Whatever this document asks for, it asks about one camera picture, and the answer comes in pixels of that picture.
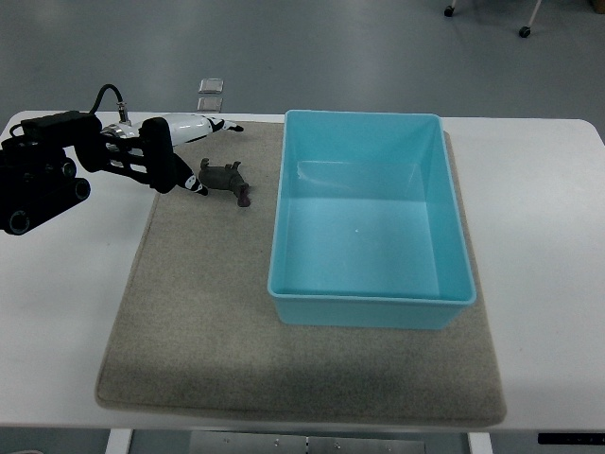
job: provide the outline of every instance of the cable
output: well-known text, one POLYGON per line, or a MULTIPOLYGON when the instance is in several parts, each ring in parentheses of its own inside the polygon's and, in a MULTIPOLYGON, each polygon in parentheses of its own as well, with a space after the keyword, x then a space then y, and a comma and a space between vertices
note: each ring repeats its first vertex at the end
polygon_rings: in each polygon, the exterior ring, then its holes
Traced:
POLYGON ((103 95, 105 95, 105 92, 107 92, 107 90, 109 90, 109 89, 113 90, 113 92, 117 96, 118 102, 124 102, 124 99, 122 99, 122 95, 120 94, 120 91, 117 89, 117 87, 115 85, 111 85, 110 83, 107 83, 107 84, 103 85, 101 87, 101 89, 99 90, 98 95, 96 96, 95 105, 93 106, 93 108, 91 109, 89 114, 94 114, 96 112, 96 110, 98 109, 98 106, 101 105, 101 100, 103 99, 103 95))

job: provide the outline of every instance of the blue plastic bin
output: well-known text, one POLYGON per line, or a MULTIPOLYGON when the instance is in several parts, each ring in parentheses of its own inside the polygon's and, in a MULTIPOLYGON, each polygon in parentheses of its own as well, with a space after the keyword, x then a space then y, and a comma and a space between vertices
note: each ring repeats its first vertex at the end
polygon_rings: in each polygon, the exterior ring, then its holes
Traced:
POLYGON ((475 301, 439 117, 286 114, 268 292, 313 325, 440 329, 475 301))

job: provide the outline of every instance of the white table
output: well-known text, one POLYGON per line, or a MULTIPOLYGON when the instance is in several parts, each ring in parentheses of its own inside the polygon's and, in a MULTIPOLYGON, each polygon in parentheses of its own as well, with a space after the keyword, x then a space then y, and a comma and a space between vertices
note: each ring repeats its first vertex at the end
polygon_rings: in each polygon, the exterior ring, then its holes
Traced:
MULTIPOLYGON (((19 113, 9 126, 44 114, 50 113, 19 113)), ((98 116, 106 124, 117 121, 116 113, 98 116)), ((149 116, 130 114, 133 121, 149 116)), ((509 409, 490 431, 602 431, 603 143, 580 120, 444 118, 443 125, 456 155, 509 409)), ((25 236, 0 235, 0 426, 313 429, 96 404, 96 374, 154 192, 124 177, 78 168, 92 186, 87 201, 25 236)))

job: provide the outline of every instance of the gray mat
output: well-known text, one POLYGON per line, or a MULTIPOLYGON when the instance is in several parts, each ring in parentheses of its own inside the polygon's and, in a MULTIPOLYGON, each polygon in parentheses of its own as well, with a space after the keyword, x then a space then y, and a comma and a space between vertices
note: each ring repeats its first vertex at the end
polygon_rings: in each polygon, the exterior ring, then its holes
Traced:
POLYGON ((279 321, 267 277, 283 125, 243 126, 177 149, 194 168, 202 157, 241 161, 251 206, 227 192, 158 196, 98 376, 99 405, 304 423, 502 421, 480 288, 437 332, 279 321))

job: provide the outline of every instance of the small clear object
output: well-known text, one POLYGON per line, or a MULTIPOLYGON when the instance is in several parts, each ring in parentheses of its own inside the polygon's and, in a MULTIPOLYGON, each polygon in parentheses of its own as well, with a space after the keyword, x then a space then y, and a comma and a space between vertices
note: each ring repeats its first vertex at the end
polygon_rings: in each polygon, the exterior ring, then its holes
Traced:
POLYGON ((223 79, 202 79, 199 85, 199 93, 221 93, 223 91, 223 79))

